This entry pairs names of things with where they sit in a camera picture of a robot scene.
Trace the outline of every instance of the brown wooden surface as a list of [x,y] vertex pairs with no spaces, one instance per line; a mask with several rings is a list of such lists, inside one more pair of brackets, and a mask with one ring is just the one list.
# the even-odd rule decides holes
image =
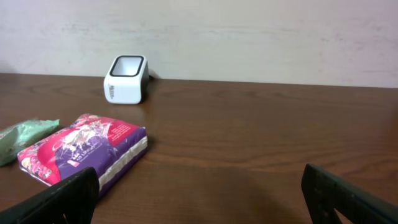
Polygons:
[[[398,90],[156,80],[141,105],[112,105],[103,79],[0,75],[0,129],[83,113],[147,127],[150,151],[93,223],[310,223],[306,163],[398,205]],[[46,186],[0,167],[0,210]]]

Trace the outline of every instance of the logo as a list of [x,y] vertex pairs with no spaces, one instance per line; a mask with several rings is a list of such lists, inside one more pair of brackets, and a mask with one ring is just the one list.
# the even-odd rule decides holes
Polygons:
[[114,86],[108,84],[109,86],[109,94],[111,95],[111,99],[114,97]]

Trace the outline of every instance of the green plastic package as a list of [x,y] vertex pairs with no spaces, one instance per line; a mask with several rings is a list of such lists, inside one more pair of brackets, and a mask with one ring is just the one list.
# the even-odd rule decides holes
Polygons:
[[52,134],[60,120],[27,120],[0,131],[0,166],[17,158],[17,153]]

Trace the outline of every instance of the black object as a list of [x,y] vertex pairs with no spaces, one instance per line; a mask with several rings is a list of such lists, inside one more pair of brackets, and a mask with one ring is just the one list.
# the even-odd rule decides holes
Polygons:
[[353,223],[398,223],[398,208],[313,164],[305,166],[301,188],[314,224],[341,223],[335,209]]
[[1,212],[0,223],[90,223],[99,189],[94,168],[86,168]]

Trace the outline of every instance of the small white electronic device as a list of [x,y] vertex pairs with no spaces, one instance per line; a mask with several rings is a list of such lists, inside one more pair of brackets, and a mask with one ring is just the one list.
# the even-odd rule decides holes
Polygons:
[[110,103],[140,103],[148,81],[148,63],[144,56],[118,56],[104,79],[106,100]]

